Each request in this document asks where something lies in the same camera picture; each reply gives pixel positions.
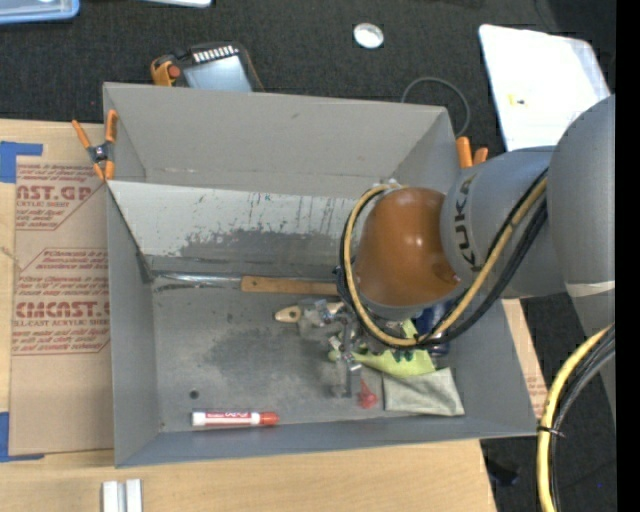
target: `black carpet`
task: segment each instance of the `black carpet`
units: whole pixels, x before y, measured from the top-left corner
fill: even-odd
[[[382,27],[383,48],[353,42],[352,28],[363,21]],[[207,9],[81,0],[66,22],[0,25],[0,117],[102,122],[103,82],[150,83],[151,61],[176,47],[238,41],[270,92],[397,102],[416,78],[451,82],[471,109],[464,134],[495,156],[504,145],[478,39],[483,23],[587,40],[616,90],[615,0],[219,0]],[[437,83],[417,86],[407,101],[447,107],[454,131],[465,121],[460,99]],[[584,333],[565,295],[523,305],[550,384]],[[565,430],[562,510],[617,510],[616,433],[599,378]],[[535,439],[482,444],[498,477],[498,509],[537,510]]]

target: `marker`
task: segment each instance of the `marker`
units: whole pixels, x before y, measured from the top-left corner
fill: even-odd
[[[191,413],[194,427],[260,427],[275,425],[280,417],[275,412],[215,411],[195,409]]]

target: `gray cloth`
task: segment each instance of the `gray cloth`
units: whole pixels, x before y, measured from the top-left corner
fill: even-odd
[[[464,407],[449,368],[397,379],[383,375],[387,411],[403,411],[438,416],[462,416]]]

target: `yellow cable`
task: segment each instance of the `yellow cable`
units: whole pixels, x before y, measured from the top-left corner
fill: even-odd
[[[569,359],[565,361],[556,375],[551,389],[547,394],[547,401],[540,418],[540,427],[543,429],[550,429],[553,427],[553,417],[556,412],[556,407],[560,399],[560,394],[564,389],[565,384],[569,380],[571,374],[575,371],[580,361],[589,353],[589,351],[600,341],[604,334],[609,330],[611,326],[606,327],[600,332],[594,334],[580,345],[576,351],[571,354]],[[549,488],[549,477],[551,475],[551,464],[549,461],[549,445],[551,442],[551,436],[553,434],[547,430],[538,431],[538,452],[536,456],[536,476],[538,480],[538,499],[540,500],[540,506],[542,512],[555,512],[553,505],[553,499],[551,497],[551,490]]]
[[[444,332],[446,329],[448,329],[458,319],[458,317],[462,314],[462,312],[467,308],[467,306],[469,305],[473,297],[475,297],[475,295],[478,293],[478,291],[484,284],[485,280],[487,279],[489,272],[491,272],[491,269],[494,267],[495,263],[498,261],[500,254],[502,254],[502,251],[504,250],[504,247],[507,245],[507,242],[513,235],[515,226],[518,225],[518,223],[524,218],[527,212],[531,209],[533,204],[540,198],[540,196],[542,196],[542,194],[546,190],[546,187],[547,187],[547,178],[545,177],[542,180],[540,180],[540,183],[538,183],[536,187],[534,187],[531,193],[526,197],[526,199],[518,207],[518,209],[516,210],[513,216],[513,219],[511,220],[511,223],[505,228],[505,230],[500,235],[500,238],[498,239],[495,247],[493,248],[493,250],[491,251],[491,254],[489,254],[489,257],[487,258],[486,263],[483,265],[482,269],[478,273],[478,276],[476,277],[472,285],[469,287],[469,289],[465,292],[464,296],[462,297],[462,300],[457,304],[455,309],[451,312],[450,315],[447,316],[447,319],[443,321],[430,336],[429,334],[425,334],[418,339],[397,338],[395,336],[391,336],[385,333],[371,320],[371,318],[369,317],[369,314],[367,313],[364,306],[362,305],[360,298],[358,297],[356,284],[353,278],[353,270],[351,267],[351,237],[352,237],[353,228],[358,218],[358,215],[360,214],[360,211],[362,210],[362,208],[364,208],[364,206],[367,204],[369,199],[371,199],[373,196],[380,194],[385,190],[391,190],[391,189],[397,189],[397,188],[403,188],[403,187],[396,184],[378,185],[377,187],[373,187],[369,189],[367,192],[365,192],[360,198],[360,200],[354,206],[353,210],[351,211],[351,215],[347,220],[347,225],[345,228],[345,236],[344,236],[343,259],[344,259],[344,267],[345,267],[344,270],[345,270],[347,288],[353,300],[353,305],[357,310],[363,323],[366,325],[366,327],[383,342],[391,345],[402,346],[402,347],[411,347],[427,339],[432,339],[437,335],[439,335],[440,333]]]

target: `black cable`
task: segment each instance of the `black cable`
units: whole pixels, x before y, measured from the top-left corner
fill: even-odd
[[[540,18],[540,21],[542,22],[542,28],[548,34],[553,34],[555,32],[555,30],[553,30],[552,23],[549,23],[549,20],[548,20],[546,14],[544,14],[542,12],[542,10],[540,8],[540,0],[533,0],[533,7],[535,8],[536,14]]]
[[[527,200],[527,198],[530,196],[532,191],[547,176],[548,172],[549,172],[549,168],[546,167],[531,183],[531,185],[527,188],[525,193],[520,197],[520,199],[513,206],[513,208],[511,208],[511,211],[509,212],[509,214],[507,215],[507,218],[502,223],[500,230],[498,231],[493,241],[491,242],[491,245],[489,247],[489,250],[487,252],[487,257],[485,258],[485,260],[488,258],[488,255],[491,254],[494,247],[498,243],[498,240],[500,239],[500,237],[502,237],[507,227],[511,225],[511,223],[513,222],[513,217],[515,216],[518,209],[522,206],[524,201]],[[546,200],[543,200],[541,205],[538,207],[538,210],[536,211],[534,216],[531,218],[531,221],[529,222],[529,225],[525,229],[523,236],[520,238],[520,241],[518,242],[518,245],[516,246],[513,254],[511,255],[510,260],[507,262],[505,268],[503,269],[502,275],[498,278],[498,281],[494,285],[493,289],[489,292],[487,297],[485,297],[485,300],[478,307],[478,309],[476,309],[476,311],[471,315],[471,317],[469,317],[462,324],[456,327],[455,331],[449,331],[447,333],[444,333],[437,340],[429,340],[426,343],[419,344],[419,346],[433,345],[434,343],[440,344],[440,343],[444,343],[445,341],[451,341],[452,339],[460,336],[462,333],[467,331],[473,325],[473,323],[477,322],[480,319],[480,317],[489,310],[489,308],[493,305],[493,303],[499,298],[500,294],[507,287],[507,285],[509,284],[509,281],[515,274],[524,256],[529,250],[529,247],[531,247],[531,244],[533,243],[535,237],[537,236],[538,232],[540,231],[540,229],[542,228],[542,225],[546,222],[546,220],[547,220]],[[449,318],[449,316],[451,315],[451,312],[455,310],[460,300],[461,300],[461,297],[458,297],[458,300],[454,301],[454,303],[451,305],[449,310],[431,328],[428,336],[431,336],[431,334],[436,332],[439,329],[439,327]]]
[[[436,78],[433,76],[423,76],[421,78],[416,78],[404,90],[404,93],[402,94],[402,98],[400,98],[400,103],[404,103],[407,99],[407,95],[409,94],[409,91],[411,91],[411,89],[413,89],[416,85],[422,82],[435,82],[438,84],[445,85],[458,95],[458,97],[462,101],[462,105],[464,106],[464,110],[465,110],[465,120],[462,125],[462,128],[460,128],[460,130],[455,134],[456,138],[460,137],[464,132],[467,131],[467,128],[469,128],[469,124],[471,123],[471,107],[469,106],[469,102],[467,101],[467,98],[462,93],[462,91],[458,89],[455,85],[453,85],[451,82],[447,82],[442,78]]]
[[[563,397],[560,399],[558,410],[553,418],[552,430],[561,432],[562,423],[567,412],[576,401],[578,395],[584,387],[597,375],[600,369],[615,356],[615,324],[605,333],[598,345],[580,362],[574,372],[574,378],[567,385]],[[557,472],[553,470],[553,461],[556,458],[558,437],[552,436],[551,449],[549,454],[550,464],[550,489],[551,498],[554,502],[556,512],[560,512],[560,496]]]
[[[462,335],[464,332],[469,330],[491,308],[491,306],[493,306],[494,302],[500,298],[500,295],[505,290],[505,288],[513,278],[514,274],[520,267],[520,263],[522,263],[522,260],[524,259],[529,248],[533,244],[537,234],[540,232],[540,229],[542,229],[542,226],[544,226],[547,220],[547,217],[548,217],[547,202],[546,200],[544,200],[540,204],[536,212],[534,213],[527,227],[525,228],[525,231],[523,232],[523,235],[520,238],[518,245],[516,246],[511,257],[509,258],[509,261],[507,262],[502,274],[496,281],[496,284],[492,287],[491,291],[487,294],[487,296],[484,298],[482,303],[461,324],[459,324],[458,326],[455,326],[453,330],[449,330],[443,333],[442,336],[440,336],[437,339],[428,340],[427,342],[424,342],[424,343],[418,343],[416,346],[425,347],[425,346],[434,345],[434,344],[446,343],[448,341],[451,341],[457,338],[458,336]]]
[[[493,246],[495,245],[496,240],[498,240],[498,238],[504,232],[504,230],[507,228],[507,226],[509,224],[511,224],[511,222],[513,220],[514,213],[519,209],[519,207],[522,205],[522,203],[530,195],[531,191],[546,176],[547,170],[548,169],[545,169],[536,178],[536,180],[534,180],[532,185],[527,189],[526,193],[520,198],[518,203],[516,203],[516,205],[514,205],[514,207],[510,211],[509,215],[505,219],[505,222],[503,223],[500,231],[498,232],[498,235],[494,239],[494,242],[492,243],[491,249],[493,249]],[[374,199],[375,197],[379,196],[383,192],[386,192],[386,191],[382,190],[378,194],[372,195],[370,198],[368,198],[367,201],[363,204],[362,209],[364,209],[364,207],[372,199]],[[411,348],[412,349],[413,348],[424,348],[424,347],[427,347],[427,346],[430,346],[430,345],[433,345],[433,344],[441,344],[441,343],[445,343],[447,341],[451,341],[452,339],[457,338],[458,336],[460,336],[461,334],[466,332],[472,325],[474,325],[489,310],[489,308],[493,305],[493,303],[500,297],[501,293],[504,291],[504,289],[506,288],[506,286],[510,282],[511,278],[513,277],[513,275],[515,274],[515,272],[519,268],[520,263],[522,262],[522,260],[524,259],[525,255],[527,254],[529,248],[533,244],[537,234],[539,233],[540,229],[542,228],[542,226],[546,222],[547,215],[548,214],[547,214],[546,200],[543,199],[541,204],[538,206],[536,212],[533,214],[533,216],[532,216],[531,220],[529,221],[528,225],[526,226],[526,228],[525,228],[525,230],[523,232],[523,235],[520,238],[520,241],[518,242],[518,245],[514,249],[511,257],[509,258],[509,261],[505,265],[500,277],[496,281],[496,284],[493,286],[493,288],[491,289],[489,294],[485,297],[484,301],[471,314],[470,317],[468,317],[459,326],[455,327],[454,330],[448,331],[446,333],[443,333],[443,335],[441,335],[437,339],[435,339],[435,340],[428,339],[428,336],[427,336],[427,341],[416,343]],[[342,232],[342,236],[340,238],[340,267],[336,271],[336,274],[338,276],[338,278],[337,278],[337,281],[338,281],[337,288],[338,288],[338,291],[341,294],[343,300],[345,301],[345,303],[347,303],[349,305],[352,305],[353,304],[353,298],[351,297],[351,292],[349,291],[349,287],[346,285],[346,282],[345,282],[346,276],[345,276],[344,272],[342,271],[342,269],[344,269],[345,235],[346,235],[346,225],[345,225],[345,229]],[[439,325],[441,325],[441,323],[443,321],[445,321],[446,318],[451,314],[451,311],[455,310],[455,307],[457,306],[459,300],[460,300],[460,298],[458,298],[458,301],[454,302],[454,304],[449,308],[449,311],[447,312],[447,314],[445,314],[439,320],[439,322],[436,324],[436,326],[432,329],[431,332],[435,331],[435,329],[437,329],[437,327]],[[388,343],[388,342],[386,342],[384,340],[381,340],[374,332],[372,332],[366,326],[366,324],[362,321],[362,318],[360,318],[359,312],[357,310],[355,310],[355,308],[354,308],[354,313],[356,314],[356,317],[358,318],[360,323],[363,324],[363,327],[364,327],[365,331],[369,335],[371,335],[373,338],[375,338],[376,340],[380,341],[383,345],[385,345],[385,346],[387,346],[389,348],[394,348],[394,349],[406,349],[407,348],[407,347],[401,347],[401,346],[398,346],[398,345],[394,345],[394,344]]]

